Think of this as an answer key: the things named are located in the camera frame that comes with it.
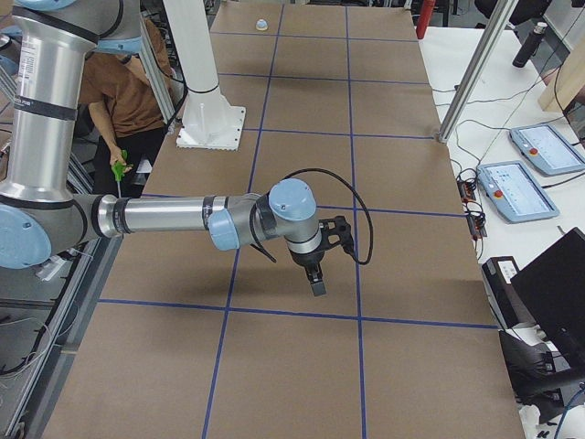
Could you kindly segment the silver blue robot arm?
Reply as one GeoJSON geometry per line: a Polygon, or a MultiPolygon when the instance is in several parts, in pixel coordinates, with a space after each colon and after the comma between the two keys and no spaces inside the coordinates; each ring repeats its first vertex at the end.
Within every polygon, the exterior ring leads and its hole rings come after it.
{"type": "Polygon", "coordinates": [[[98,237],[205,230],[233,250],[282,237],[314,294],[325,292],[324,223],[310,187],[287,177],[267,195],[116,198],[74,195],[67,174],[84,60],[100,49],[134,53],[142,18],[135,1],[17,1],[22,32],[13,140],[1,184],[1,264],[25,269],[98,237]]]}

